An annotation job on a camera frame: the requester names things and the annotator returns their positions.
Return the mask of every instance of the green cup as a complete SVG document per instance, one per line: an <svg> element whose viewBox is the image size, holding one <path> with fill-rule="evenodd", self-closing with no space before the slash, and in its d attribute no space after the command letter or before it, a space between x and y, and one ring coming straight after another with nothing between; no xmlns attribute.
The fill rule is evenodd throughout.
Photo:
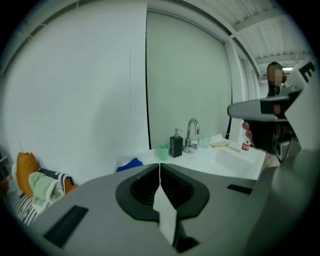
<svg viewBox="0 0 320 256"><path fill-rule="evenodd" d="M169 146L167 144L160 144L158 147L158 155L161 161L168 161Z"/></svg>

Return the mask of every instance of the striped cushion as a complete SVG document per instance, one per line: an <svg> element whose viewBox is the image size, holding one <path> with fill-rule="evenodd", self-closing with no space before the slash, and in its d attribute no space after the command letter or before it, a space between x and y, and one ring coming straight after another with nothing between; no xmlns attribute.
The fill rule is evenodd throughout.
<svg viewBox="0 0 320 256"><path fill-rule="evenodd" d="M29 226L37 217L38 214L33 208L32 199L26 194L18 194L8 196L8 202L11 206L12 213L24 224Z"/></svg>

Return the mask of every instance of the soap dispenser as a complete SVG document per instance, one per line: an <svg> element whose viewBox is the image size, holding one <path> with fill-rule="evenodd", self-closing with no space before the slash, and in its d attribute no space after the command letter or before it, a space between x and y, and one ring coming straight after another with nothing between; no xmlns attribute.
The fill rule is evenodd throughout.
<svg viewBox="0 0 320 256"><path fill-rule="evenodd" d="M170 137L170 155L174 158L180 157L182 155L183 148L183 138L179 136L178 131L182 130L175 128L175 133Z"/></svg>

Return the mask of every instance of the black slot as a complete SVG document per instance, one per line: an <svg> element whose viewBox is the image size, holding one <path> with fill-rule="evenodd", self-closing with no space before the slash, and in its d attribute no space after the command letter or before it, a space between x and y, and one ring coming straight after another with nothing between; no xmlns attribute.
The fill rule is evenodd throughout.
<svg viewBox="0 0 320 256"><path fill-rule="evenodd" d="M87 212L87 208L74 205L49 229L44 237L62 248Z"/></svg>
<svg viewBox="0 0 320 256"><path fill-rule="evenodd" d="M250 188L250 187L239 186L239 185L234 185L234 184L229 185L227 187L227 189L234 190L234 191L244 193L247 195L250 195L253 190L253 188Z"/></svg>

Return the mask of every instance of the white countertop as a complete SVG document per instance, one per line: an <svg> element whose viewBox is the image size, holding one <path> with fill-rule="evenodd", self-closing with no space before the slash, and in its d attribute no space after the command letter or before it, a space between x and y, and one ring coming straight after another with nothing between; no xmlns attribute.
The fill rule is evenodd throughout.
<svg viewBox="0 0 320 256"><path fill-rule="evenodd" d="M257 180L266 154L255 148L242 153L241 144L224 139L221 134L211 137L210 143L228 141L230 145L223 147L202 148L182 152L181 156L173 158L170 154L167 161L158 157L158 149L151 149L135 156L119 157L116 167L124 166L133 158L138 158L144 165L155 163L174 164L188 169L228 177Z"/></svg>

